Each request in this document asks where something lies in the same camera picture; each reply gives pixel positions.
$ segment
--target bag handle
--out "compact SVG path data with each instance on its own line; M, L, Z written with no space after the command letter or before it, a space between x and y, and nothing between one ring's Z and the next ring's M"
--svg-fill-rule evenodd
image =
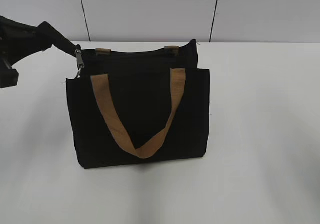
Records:
M163 146L184 95L186 69L170 69L171 114L165 128L138 149L135 149L126 128L119 119L111 96L108 74L91 76L91 82L99 110L118 146L141 159L152 157Z

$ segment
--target white wall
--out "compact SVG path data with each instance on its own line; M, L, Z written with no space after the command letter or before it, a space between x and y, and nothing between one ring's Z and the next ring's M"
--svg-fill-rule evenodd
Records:
M208 42L216 0L83 0L92 41ZM48 21L88 41L81 0L0 0L0 15ZM320 0L218 0L212 42L320 42Z
M216 0L83 0L92 41L208 42Z
M38 26L49 22L75 41L88 41L81 0L0 0L0 15Z
M320 0L218 0L214 42L320 42Z

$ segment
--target shoulder strap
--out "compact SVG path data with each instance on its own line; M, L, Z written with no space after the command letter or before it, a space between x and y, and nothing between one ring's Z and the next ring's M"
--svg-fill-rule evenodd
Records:
M73 57L76 56L76 49L81 50L79 45L74 45L46 21L36 28L36 35L47 38L56 48Z

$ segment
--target white surface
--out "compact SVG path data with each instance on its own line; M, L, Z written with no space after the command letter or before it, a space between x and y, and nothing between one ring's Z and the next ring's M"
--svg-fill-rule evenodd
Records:
M47 21L70 40L89 40L81 0L0 0L0 15L30 26Z
M320 0L218 0L214 42L319 42Z
M216 0L83 0L92 41L208 42Z
M211 72L205 157L91 170L78 164L61 84L74 58L51 49L19 62L19 85L0 89L0 223L320 223L320 44L198 52Z

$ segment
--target white table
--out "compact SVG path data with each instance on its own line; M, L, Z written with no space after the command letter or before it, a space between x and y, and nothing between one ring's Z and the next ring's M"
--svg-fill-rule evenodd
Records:
M16 64L18 86L0 89L0 223L320 223L320 44L202 43L198 53L211 72L205 157L90 170L62 84L75 58L52 48Z

